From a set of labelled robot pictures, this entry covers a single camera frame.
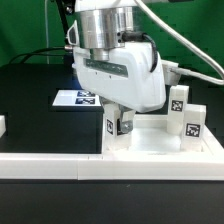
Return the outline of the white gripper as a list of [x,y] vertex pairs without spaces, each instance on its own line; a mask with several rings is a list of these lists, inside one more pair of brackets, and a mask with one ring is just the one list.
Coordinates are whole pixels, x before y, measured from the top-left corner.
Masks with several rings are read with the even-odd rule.
[[126,42],[124,47],[111,49],[108,61],[90,58],[90,51],[74,48],[77,77],[84,90],[118,103],[118,131],[133,130],[136,111],[145,113],[163,107],[166,101],[161,59],[152,68],[150,43]]

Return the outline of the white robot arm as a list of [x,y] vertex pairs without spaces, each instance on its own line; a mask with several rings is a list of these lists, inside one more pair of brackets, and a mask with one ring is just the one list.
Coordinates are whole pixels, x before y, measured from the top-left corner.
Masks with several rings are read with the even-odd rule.
[[[188,75],[224,86],[224,68],[171,28],[147,5],[188,0],[76,0],[76,20],[68,30],[81,87],[118,106],[115,124],[133,130],[133,117],[161,108],[174,75]],[[138,12],[209,64],[219,78],[162,61],[155,41],[139,29]]]

